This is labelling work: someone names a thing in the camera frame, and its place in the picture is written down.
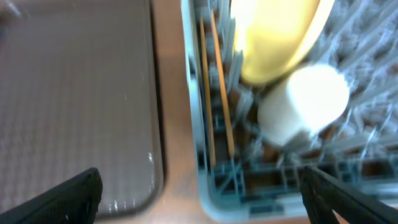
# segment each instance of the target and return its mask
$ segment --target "drying mat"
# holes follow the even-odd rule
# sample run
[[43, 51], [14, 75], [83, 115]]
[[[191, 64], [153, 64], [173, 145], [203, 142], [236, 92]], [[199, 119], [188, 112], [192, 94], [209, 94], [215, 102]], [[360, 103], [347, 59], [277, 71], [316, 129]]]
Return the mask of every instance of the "drying mat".
[[9, 4], [0, 39], [0, 212], [90, 167], [98, 217], [163, 183], [149, 3]]

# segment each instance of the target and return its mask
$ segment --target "dish rack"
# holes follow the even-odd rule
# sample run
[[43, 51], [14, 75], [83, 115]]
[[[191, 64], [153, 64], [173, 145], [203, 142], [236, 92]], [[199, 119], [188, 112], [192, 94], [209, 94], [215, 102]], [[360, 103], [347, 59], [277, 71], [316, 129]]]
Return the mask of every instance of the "dish rack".
[[[303, 63], [336, 67], [345, 75], [350, 101], [343, 115], [319, 135], [282, 149], [272, 147], [257, 125], [258, 103], [278, 80], [252, 87], [239, 79], [243, 53], [233, 52], [235, 21], [229, 5], [229, 0], [182, 0], [198, 191], [205, 212], [223, 222], [306, 215], [299, 185], [307, 165], [396, 207], [398, 1], [335, 0]], [[202, 45], [207, 66], [202, 64]], [[217, 59], [222, 60], [225, 81], [219, 79]], [[223, 110], [223, 83], [230, 118]], [[234, 152], [228, 146], [225, 119], [231, 121]]]

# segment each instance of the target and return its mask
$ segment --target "yellow bowl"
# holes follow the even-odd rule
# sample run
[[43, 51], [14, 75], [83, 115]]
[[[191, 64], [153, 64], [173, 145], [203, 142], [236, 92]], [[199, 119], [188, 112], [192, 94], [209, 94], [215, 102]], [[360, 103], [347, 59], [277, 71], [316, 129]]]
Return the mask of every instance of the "yellow bowl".
[[288, 72], [308, 53], [334, 0], [233, 0], [234, 49], [242, 50], [243, 81], [262, 85]]

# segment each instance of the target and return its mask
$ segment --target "yellow dish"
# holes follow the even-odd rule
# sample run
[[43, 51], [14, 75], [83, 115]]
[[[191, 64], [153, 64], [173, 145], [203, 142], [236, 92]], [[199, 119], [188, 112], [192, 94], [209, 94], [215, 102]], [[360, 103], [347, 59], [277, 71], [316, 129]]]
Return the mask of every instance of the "yellow dish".
[[234, 49], [242, 50], [243, 81], [262, 85], [288, 72], [308, 53], [334, 0], [233, 0]]

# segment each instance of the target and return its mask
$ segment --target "wooden chopstick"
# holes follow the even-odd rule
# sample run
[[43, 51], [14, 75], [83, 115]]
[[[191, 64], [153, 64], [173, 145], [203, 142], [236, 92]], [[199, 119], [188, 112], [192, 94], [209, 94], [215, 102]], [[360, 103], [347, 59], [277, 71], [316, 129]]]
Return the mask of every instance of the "wooden chopstick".
[[205, 39], [205, 25], [203, 18], [200, 19], [200, 41], [201, 41], [201, 64], [203, 67], [203, 79], [205, 80], [205, 100], [207, 112], [207, 126], [209, 132], [209, 147], [210, 147], [210, 165], [216, 165], [216, 151], [214, 146], [214, 133], [213, 133], [213, 115], [211, 114], [211, 101], [210, 101], [210, 82], [207, 67], [207, 52], [206, 52], [206, 39]]
[[220, 80], [221, 100], [223, 103], [224, 120], [226, 128], [226, 138], [228, 140], [228, 151], [231, 158], [235, 155], [234, 137], [232, 134], [231, 117], [229, 115], [228, 98], [225, 89], [225, 79], [223, 71], [223, 63], [221, 61], [220, 43], [218, 42], [218, 34], [216, 28], [216, 21], [214, 19], [214, 11], [211, 10], [211, 32], [213, 33], [214, 45], [216, 49], [216, 62], [218, 70], [218, 78]]

